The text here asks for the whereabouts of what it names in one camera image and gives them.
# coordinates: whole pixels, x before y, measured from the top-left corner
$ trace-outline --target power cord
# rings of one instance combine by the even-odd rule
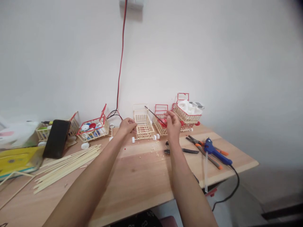
[[[117,106],[116,106],[116,109],[112,111],[114,113],[111,116],[109,116],[112,113],[112,112],[110,112],[110,114],[107,116],[107,119],[109,119],[113,116],[119,116],[122,120],[122,117],[120,116],[120,113],[118,111],[118,101],[119,101],[120,75],[121,75],[121,66],[122,66],[122,57],[123,57],[123,48],[124,48],[124,27],[125,27],[125,19],[126,19],[126,8],[127,8],[127,0],[125,0],[125,6],[124,6],[124,19],[123,19],[123,30],[122,30],[122,53],[121,53],[120,71],[119,71],[119,78],[118,78]]]
[[[235,188],[235,189],[233,190],[233,192],[232,192],[229,196],[227,196],[225,199],[223,199],[223,200],[221,200],[221,201],[218,201],[218,202],[215,202],[215,204],[214,204],[214,206],[213,206],[213,208],[212,208],[212,211],[214,211],[214,209],[215,209],[217,203],[225,202],[225,201],[229,200],[231,197],[233,197],[233,195],[235,194],[236,190],[238,189],[238,187],[239,187],[239,185],[240,185],[240,177],[239,177],[237,171],[235,170],[235,168],[234,168],[232,165],[230,165],[230,167],[234,170],[234,172],[235,172],[236,175],[237,175],[238,181],[237,181],[236,188]]]

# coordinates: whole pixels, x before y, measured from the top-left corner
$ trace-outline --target blue glue gun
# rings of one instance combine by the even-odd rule
[[[205,141],[204,151],[208,152],[208,154],[213,154],[217,159],[219,159],[223,164],[230,166],[233,161],[224,157],[221,153],[219,153],[212,144],[211,139],[208,137]]]

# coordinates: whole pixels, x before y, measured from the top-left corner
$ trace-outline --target white wall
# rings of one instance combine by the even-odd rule
[[[118,0],[0,1],[0,115],[115,109],[122,15]],[[202,123],[260,162],[241,181],[262,203],[302,192],[301,19],[292,1],[146,0],[127,13],[122,117],[190,92]]]

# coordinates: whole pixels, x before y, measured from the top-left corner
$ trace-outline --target electrical outlet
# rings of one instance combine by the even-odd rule
[[[120,7],[125,6],[125,0],[119,0]],[[134,10],[142,10],[144,6],[144,0],[127,0],[127,8]]]

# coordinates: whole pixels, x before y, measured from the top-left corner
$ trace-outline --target miniature shopping cart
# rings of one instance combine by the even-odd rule
[[[154,124],[160,134],[160,136],[167,136],[166,126],[167,121],[164,118],[164,113],[168,110],[168,105],[156,104],[155,115],[154,115]]]
[[[68,133],[69,136],[75,136],[78,132],[79,124],[76,120],[76,116],[78,116],[78,111],[76,113],[74,113],[74,115],[70,119],[68,119],[68,121],[71,122],[70,128],[69,128],[69,133]],[[36,129],[36,133],[38,135],[39,142],[47,141],[50,131],[51,131],[51,127],[49,124],[41,123],[38,126],[38,128]]]
[[[85,121],[82,123],[77,136],[84,143],[87,143],[91,140],[106,136],[111,130],[112,136],[112,127],[109,126],[106,116],[104,114],[106,104],[102,110],[101,116],[99,118]]]
[[[187,100],[189,101],[189,93],[178,93],[177,96],[177,102],[173,103],[171,111],[175,112],[177,116],[179,117],[180,121],[184,123],[184,125],[181,128],[181,131],[193,131],[193,126],[199,126],[200,122],[199,119],[202,116],[199,115],[189,115],[186,112],[184,112],[179,106],[178,103],[180,101]]]
[[[148,104],[140,103],[133,105],[134,111],[134,120],[138,124],[136,139],[132,138],[132,142],[135,143],[135,140],[143,140],[143,139],[153,139],[156,140],[160,138],[159,134],[154,135],[154,128],[152,127],[152,122],[148,116]]]

